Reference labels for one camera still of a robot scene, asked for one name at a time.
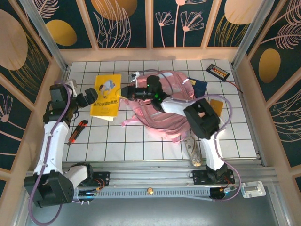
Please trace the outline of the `yellow book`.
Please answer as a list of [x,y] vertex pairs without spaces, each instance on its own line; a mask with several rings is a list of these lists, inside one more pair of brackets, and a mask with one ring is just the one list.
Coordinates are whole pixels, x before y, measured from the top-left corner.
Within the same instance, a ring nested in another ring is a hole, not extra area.
[[98,98],[91,105],[90,115],[95,118],[113,121],[119,110],[121,96],[121,74],[98,75],[95,79]]

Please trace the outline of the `pink backpack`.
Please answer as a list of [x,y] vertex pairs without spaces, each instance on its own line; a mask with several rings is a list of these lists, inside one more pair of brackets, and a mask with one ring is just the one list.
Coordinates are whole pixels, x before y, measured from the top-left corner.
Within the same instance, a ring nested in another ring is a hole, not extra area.
[[186,138],[190,130],[184,109],[194,98],[192,84],[184,73],[165,70],[140,72],[140,76],[128,86],[146,87],[146,79],[151,75],[160,78],[163,91],[169,95],[162,103],[164,111],[157,111],[152,105],[146,105],[150,101],[131,101],[121,97],[134,112],[131,118],[122,122],[122,126],[140,122],[152,136],[178,143]]

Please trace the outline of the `blue book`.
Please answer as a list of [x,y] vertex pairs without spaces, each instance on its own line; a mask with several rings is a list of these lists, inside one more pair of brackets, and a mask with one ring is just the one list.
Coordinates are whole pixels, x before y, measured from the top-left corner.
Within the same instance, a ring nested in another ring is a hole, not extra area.
[[206,93],[207,82],[189,78],[194,90],[195,98],[202,97]]

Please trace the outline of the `orange brown notebook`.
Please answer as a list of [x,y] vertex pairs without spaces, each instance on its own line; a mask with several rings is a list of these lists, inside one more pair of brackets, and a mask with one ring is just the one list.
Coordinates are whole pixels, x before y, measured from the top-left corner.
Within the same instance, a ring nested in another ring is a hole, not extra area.
[[209,104],[213,108],[215,113],[220,117],[222,114],[222,109],[223,109],[224,103],[222,101],[219,101],[216,99],[210,99]]

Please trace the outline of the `red black utility knife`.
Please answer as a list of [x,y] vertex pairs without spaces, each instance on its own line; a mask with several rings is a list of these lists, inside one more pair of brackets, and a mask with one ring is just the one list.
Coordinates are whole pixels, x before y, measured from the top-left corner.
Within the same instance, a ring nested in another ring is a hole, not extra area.
[[73,133],[71,134],[67,145],[70,146],[71,144],[73,144],[76,139],[78,138],[78,136],[80,135],[80,133],[84,130],[84,128],[87,126],[88,124],[88,120],[82,120],[77,127],[75,128],[75,130],[73,131]]

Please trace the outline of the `white grid pattern mat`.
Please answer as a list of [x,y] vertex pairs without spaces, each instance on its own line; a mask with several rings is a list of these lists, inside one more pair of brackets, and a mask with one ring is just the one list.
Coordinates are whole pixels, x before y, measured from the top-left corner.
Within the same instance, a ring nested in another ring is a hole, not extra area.
[[[227,98],[233,108],[233,117],[226,130],[220,135],[222,155],[225,159],[255,159],[257,153],[251,138],[246,113],[242,106],[241,87],[238,79],[230,75],[221,81],[206,71],[214,64],[231,72],[226,60],[162,60],[162,61],[103,61],[73,62],[69,79],[75,79],[78,92],[94,85],[97,75],[121,74],[121,85],[129,84],[129,75],[148,69],[175,70],[187,77],[207,82],[206,93]],[[124,120],[134,112],[122,103],[117,118],[106,121],[90,116],[90,107],[82,109],[71,123],[74,130],[82,120],[88,120],[74,144],[64,144],[63,161],[148,161],[188,159],[184,143],[173,143],[165,138],[153,137],[139,122],[122,127]]]

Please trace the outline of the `black charger board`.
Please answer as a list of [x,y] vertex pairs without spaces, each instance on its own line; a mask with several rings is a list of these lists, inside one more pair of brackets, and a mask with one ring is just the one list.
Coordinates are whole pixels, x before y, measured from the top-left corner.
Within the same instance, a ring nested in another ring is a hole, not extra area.
[[228,77],[230,76],[230,73],[217,67],[214,64],[210,64],[207,67],[206,71],[222,81],[226,81],[228,79]]

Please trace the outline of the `black controller board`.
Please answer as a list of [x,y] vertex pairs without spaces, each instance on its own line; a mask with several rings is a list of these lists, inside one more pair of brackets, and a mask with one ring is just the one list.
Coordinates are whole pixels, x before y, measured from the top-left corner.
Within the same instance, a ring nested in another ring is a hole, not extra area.
[[97,196],[98,192],[96,190],[79,190],[77,193],[77,196],[80,198],[83,197],[92,197],[92,196]]
[[225,195],[231,191],[235,191],[236,188],[232,187],[213,187],[210,188],[210,195],[209,198],[213,200],[222,200]]

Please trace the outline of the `grey metal panel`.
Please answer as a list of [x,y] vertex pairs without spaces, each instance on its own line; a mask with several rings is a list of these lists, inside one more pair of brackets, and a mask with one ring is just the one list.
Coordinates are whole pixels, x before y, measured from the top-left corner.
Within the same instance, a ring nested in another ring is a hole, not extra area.
[[50,226],[296,226],[267,194],[226,202],[189,198],[96,199],[66,204]]

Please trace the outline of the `aluminium frame post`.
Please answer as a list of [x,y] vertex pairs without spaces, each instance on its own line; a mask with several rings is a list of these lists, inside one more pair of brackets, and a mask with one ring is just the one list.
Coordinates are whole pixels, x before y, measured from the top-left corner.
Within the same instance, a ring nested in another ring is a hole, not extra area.
[[67,72],[68,64],[63,59],[58,45],[54,41],[44,19],[50,19],[59,9],[58,0],[19,0],[29,19],[34,24],[48,50],[63,72]]
[[263,0],[258,11],[256,12],[253,21],[250,23],[238,50],[231,62],[231,68],[233,70],[237,69],[241,63],[243,57],[245,56],[248,48],[250,47],[252,41],[255,39],[260,27],[264,23],[267,15],[271,11],[275,0]]

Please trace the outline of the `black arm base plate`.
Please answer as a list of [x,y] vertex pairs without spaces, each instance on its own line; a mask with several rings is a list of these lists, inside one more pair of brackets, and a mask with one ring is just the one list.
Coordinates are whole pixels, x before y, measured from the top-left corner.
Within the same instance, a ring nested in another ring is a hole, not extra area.
[[217,182],[214,182],[208,176],[206,170],[193,170],[192,179],[194,185],[226,185],[228,182],[230,182],[230,184],[235,184],[235,177],[233,171],[230,169],[228,169],[224,176]]
[[110,172],[88,172],[87,178],[78,187],[106,187],[109,186]]

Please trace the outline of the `aluminium mounting rail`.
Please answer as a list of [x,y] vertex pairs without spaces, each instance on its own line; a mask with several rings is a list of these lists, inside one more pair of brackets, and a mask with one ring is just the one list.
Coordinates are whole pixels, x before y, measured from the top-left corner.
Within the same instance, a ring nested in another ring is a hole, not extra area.
[[[278,185],[273,167],[264,167],[260,160],[227,160],[242,182],[261,181],[265,186]],[[102,161],[91,163],[94,171],[110,172],[110,188],[157,188],[193,186],[189,160]]]

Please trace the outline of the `clear plastic bracket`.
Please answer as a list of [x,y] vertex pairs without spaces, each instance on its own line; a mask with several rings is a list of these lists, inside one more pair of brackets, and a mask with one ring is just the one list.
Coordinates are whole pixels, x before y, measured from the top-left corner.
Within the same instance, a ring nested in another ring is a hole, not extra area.
[[242,183],[240,190],[245,199],[266,195],[264,185],[261,181]]

